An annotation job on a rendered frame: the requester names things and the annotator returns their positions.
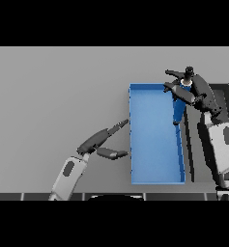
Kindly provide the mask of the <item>blue pipe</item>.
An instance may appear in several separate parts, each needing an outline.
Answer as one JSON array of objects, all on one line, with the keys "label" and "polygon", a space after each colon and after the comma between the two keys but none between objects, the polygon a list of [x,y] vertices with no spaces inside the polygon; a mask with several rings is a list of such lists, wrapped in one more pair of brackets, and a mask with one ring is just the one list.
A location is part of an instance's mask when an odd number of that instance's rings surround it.
[{"label": "blue pipe", "polygon": [[[186,67],[185,74],[182,78],[176,80],[175,84],[186,90],[190,91],[192,86],[192,76],[194,75],[193,67]],[[186,109],[186,103],[178,98],[177,96],[173,96],[173,106],[174,106],[174,115],[173,115],[173,125],[178,125],[183,117],[183,114]]]}]

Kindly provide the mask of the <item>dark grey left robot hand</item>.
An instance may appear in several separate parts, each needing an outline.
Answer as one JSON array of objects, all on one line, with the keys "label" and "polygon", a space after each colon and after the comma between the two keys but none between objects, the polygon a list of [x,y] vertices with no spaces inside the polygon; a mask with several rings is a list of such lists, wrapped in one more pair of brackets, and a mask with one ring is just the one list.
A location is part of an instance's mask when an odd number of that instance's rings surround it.
[{"label": "dark grey left robot hand", "polygon": [[98,156],[110,160],[127,156],[129,154],[127,151],[114,151],[112,149],[103,148],[102,145],[109,137],[123,128],[128,122],[129,120],[124,120],[115,124],[112,128],[105,128],[98,131],[77,148],[77,153],[84,156],[85,154],[92,154],[93,152],[96,152]]}]

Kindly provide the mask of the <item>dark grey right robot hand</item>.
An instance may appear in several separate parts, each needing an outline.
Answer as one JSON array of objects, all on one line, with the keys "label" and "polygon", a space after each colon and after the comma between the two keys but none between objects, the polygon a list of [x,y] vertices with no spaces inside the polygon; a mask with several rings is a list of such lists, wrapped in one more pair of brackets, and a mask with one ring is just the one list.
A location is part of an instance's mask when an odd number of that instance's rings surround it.
[{"label": "dark grey right robot hand", "polygon": [[164,91],[170,91],[175,100],[179,99],[201,112],[209,112],[213,119],[220,114],[222,108],[216,103],[210,85],[194,72],[193,67],[186,67],[184,72],[167,69],[165,73],[176,77],[173,82],[163,84]]}]

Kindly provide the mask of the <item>blue bin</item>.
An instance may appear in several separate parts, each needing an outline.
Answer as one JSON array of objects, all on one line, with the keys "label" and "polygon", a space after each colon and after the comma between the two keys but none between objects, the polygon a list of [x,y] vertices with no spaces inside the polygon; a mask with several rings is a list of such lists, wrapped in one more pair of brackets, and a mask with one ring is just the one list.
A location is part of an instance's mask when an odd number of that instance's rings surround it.
[{"label": "blue bin", "polygon": [[173,98],[159,83],[129,84],[132,184],[184,184],[181,130],[173,125]]}]

